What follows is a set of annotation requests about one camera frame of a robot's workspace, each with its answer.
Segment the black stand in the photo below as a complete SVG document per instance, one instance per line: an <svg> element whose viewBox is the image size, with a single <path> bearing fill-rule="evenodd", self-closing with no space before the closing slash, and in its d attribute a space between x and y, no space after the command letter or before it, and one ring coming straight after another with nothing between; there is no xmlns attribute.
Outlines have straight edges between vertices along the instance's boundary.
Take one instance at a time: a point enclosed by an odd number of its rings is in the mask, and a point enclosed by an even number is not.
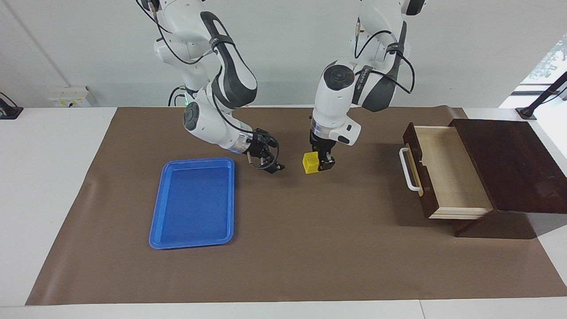
<svg viewBox="0 0 567 319"><path fill-rule="evenodd" d="M557 79L551 86L543 92L530 106L526 108L517 108L516 111L520 114L520 117L525 120L536 120L534 116L534 111L538 106L540 106L545 100L547 100L557 89L559 89L565 82L567 82L567 72L563 73L562 76Z"/></svg>
<svg viewBox="0 0 567 319"><path fill-rule="evenodd" d="M0 120L15 120L23 110L23 107L11 107L3 99L0 99Z"/></svg>

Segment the white wall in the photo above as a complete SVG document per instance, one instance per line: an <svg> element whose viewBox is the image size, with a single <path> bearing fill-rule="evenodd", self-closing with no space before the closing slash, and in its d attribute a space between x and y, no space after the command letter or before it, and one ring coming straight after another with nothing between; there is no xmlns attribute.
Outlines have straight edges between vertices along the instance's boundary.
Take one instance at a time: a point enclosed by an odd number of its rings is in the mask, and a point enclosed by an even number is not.
<svg viewBox="0 0 567 319"><path fill-rule="evenodd" d="M351 55L358 0L207 0L259 80L254 104L312 104L329 62ZM10 6L72 85L101 106L158 106L180 84L157 60L154 25L134 0L0 0L0 90L28 107L48 106L64 82L34 48ZM411 96L394 105L498 107L567 31L564 0L430 0L408 18ZM214 57L208 58L214 66ZM409 72L402 81L409 83Z"/></svg>

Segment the black stand base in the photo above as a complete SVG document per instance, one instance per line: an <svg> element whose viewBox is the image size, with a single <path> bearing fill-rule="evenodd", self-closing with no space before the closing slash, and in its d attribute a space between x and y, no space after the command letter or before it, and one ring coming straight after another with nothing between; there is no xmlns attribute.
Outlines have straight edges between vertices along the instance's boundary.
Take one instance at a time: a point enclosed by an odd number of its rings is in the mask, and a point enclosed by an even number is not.
<svg viewBox="0 0 567 319"><path fill-rule="evenodd" d="M14 107L13 109L16 110L16 113L12 114L12 115L1 115L0 114L0 120L15 120L18 118L18 116L20 116L20 114L22 113L22 111L24 110L23 107Z"/></svg>
<svg viewBox="0 0 567 319"><path fill-rule="evenodd" d="M536 118L534 115L532 115L532 116L526 116L526 115L522 114L522 110L523 110L523 108L517 108L517 109L516 109L516 112L518 112L518 114L520 114L520 117L521 117L522 119L525 119L525 120L537 120L537 118Z"/></svg>

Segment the drawer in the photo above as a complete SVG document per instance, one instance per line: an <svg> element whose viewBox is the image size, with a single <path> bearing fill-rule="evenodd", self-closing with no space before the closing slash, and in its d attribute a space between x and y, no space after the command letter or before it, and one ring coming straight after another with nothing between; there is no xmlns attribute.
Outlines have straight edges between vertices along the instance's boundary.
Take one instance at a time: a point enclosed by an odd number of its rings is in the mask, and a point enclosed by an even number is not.
<svg viewBox="0 0 567 319"><path fill-rule="evenodd" d="M404 142L400 160L425 217L476 220L493 211L456 128L410 123Z"/></svg>

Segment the white robotic arm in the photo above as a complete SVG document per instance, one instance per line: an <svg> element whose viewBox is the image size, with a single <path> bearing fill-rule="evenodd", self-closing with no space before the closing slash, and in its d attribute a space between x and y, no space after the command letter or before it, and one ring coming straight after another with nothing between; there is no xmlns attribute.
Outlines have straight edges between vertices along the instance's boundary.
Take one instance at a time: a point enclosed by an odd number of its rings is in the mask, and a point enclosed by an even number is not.
<svg viewBox="0 0 567 319"><path fill-rule="evenodd" d="M270 150L279 152L277 140L232 116L233 110L254 101L257 82L222 22L205 10L202 0L149 0L142 5L153 13L162 36L154 44L156 55L175 67L185 83L185 129L204 141L246 154L258 169L269 173L284 169L277 162L278 153ZM210 52L221 65L212 81L199 62ZM251 157L259 158L260 164L252 164Z"/></svg>
<svg viewBox="0 0 567 319"><path fill-rule="evenodd" d="M404 15L416 15L425 0L361 0L356 34L352 40L354 61L329 64L319 82L311 119L313 153L304 157L306 173L328 170L335 164L331 149L336 142L354 145L361 126L347 116L351 105L378 112L393 98L397 75L404 57Z"/></svg>

